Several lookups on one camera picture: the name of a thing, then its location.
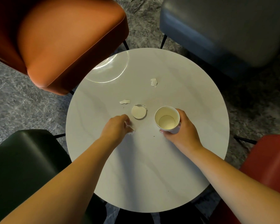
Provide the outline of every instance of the orange chair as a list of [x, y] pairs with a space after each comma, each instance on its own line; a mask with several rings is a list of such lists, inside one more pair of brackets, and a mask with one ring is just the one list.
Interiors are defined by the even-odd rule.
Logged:
[[0, 0], [0, 61], [39, 88], [65, 95], [125, 42], [113, 0]]
[[[234, 138], [255, 144], [239, 170], [280, 193], [280, 135], [266, 135], [258, 142], [240, 137]], [[223, 200], [210, 216], [209, 223], [240, 224]]]

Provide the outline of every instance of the chair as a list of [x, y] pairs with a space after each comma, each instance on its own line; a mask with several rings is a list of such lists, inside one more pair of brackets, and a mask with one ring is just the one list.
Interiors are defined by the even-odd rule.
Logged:
[[[60, 171], [69, 155], [47, 130], [22, 130], [0, 145], [0, 221]], [[93, 194], [83, 223], [103, 224], [107, 211]]]
[[[266, 135], [257, 143], [239, 169], [249, 177], [280, 193], [280, 135]], [[209, 219], [210, 224], [240, 224], [226, 203], [221, 200]]]
[[65, 95], [129, 34], [113, 0], [0, 0], [0, 61]]
[[239, 79], [280, 53], [280, 0], [164, 0], [160, 30]]

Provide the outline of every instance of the person's left arm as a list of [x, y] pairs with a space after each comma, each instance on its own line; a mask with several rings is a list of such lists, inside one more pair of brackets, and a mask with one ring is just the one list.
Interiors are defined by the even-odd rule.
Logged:
[[63, 171], [6, 216], [0, 224], [79, 223], [112, 151], [133, 130], [127, 115], [111, 118], [101, 136]]

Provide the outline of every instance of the forearm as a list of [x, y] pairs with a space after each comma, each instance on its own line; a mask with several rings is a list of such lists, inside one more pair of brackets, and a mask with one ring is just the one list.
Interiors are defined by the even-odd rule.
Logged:
[[280, 193], [202, 148], [189, 155], [242, 223], [280, 223]]
[[2, 223], [77, 223], [115, 145], [96, 140], [82, 155], [27, 199]]

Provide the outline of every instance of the person's right arm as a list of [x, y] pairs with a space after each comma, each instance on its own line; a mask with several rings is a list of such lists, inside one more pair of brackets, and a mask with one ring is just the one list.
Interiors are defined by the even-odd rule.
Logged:
[[280, 193], [248, 177], [204, 148], [186, 113], [177, 109], [181, 126], [177, 134], [162, 131], [206, 176], [243, 224], [280, 224]]

